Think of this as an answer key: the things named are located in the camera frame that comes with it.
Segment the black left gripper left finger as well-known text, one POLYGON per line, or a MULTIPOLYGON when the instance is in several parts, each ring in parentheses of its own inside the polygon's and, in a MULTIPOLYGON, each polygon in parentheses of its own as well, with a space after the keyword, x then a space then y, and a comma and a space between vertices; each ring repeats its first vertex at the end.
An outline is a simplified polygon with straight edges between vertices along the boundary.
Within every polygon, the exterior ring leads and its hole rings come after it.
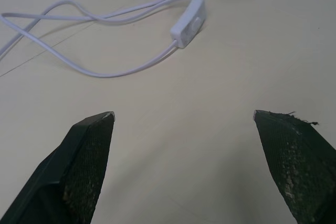
POLYGON ((74 124, 36 167, 0 224, 90 224, 106 174, 115 114, 74 124))

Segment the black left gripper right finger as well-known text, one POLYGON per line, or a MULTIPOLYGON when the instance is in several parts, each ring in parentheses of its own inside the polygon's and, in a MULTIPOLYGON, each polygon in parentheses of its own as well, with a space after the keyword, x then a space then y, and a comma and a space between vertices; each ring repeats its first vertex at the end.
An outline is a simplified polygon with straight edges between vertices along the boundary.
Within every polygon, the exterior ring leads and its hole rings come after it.
POLYGON ((336 149, 292 113, 256 110, 271 176, 297 224, 336 224, 336 149))

